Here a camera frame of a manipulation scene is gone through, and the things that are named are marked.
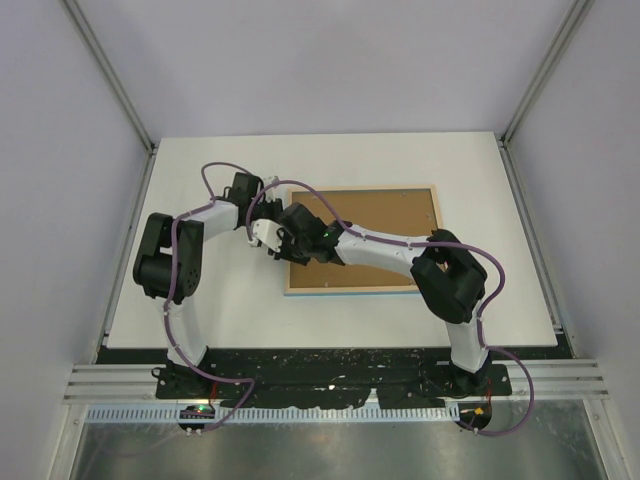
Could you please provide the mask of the blue picture frame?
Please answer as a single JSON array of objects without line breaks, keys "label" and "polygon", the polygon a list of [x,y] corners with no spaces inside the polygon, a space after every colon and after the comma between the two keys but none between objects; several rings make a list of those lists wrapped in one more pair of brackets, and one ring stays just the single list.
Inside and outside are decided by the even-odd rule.
[{"label": "blue picture frame", "polygon": [[[313,192],[290,187],[290,204],[305,206],[323,223],[336,216],[353,224],[361,234],[355,243],[398,256],[413,243],[424,242],[443,226],[436,186],[391,185],[364,187],[317,187]],[[310,261],[290,263],[286,270],[284,294],[287,296],[337,296],[417,294],[418,287],[409,272],[394,273],[373,266],[339,266]]]}]

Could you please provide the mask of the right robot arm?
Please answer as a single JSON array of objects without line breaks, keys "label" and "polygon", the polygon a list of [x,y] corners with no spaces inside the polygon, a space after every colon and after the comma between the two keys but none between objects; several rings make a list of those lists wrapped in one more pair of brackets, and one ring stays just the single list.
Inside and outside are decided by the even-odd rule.
[{"label": "right robot arm", "polygon": [[474,394],[488,384],[491,358],[480,338],[487,272],[453,233],[436,229],[425,239],[403,239],[350,222],[326,224],[300,203],[287,207],[276,223],[280,258],[373,267],[412,280],[428,310],[445,322],[454,386]]}]

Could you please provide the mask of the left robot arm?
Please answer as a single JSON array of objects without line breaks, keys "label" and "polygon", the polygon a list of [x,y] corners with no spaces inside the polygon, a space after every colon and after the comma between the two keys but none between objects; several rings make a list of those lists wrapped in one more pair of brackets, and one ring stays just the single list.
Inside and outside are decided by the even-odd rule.
[{"label": "left robot arm", "polygon": [[221,196],[176,217],[153,213],[147,221],[134,261],[133,279],[158,303],[169,346],[168,373],[178,376],[189,396],[201,398],[219,378],[211,371],[209,349],[200,333],[194,294],[202,278],[207,241],[240,228],[249,229],[248,244],[283,252],[277,223],[283,204],[271,192],[278,179],[238,172]]}]

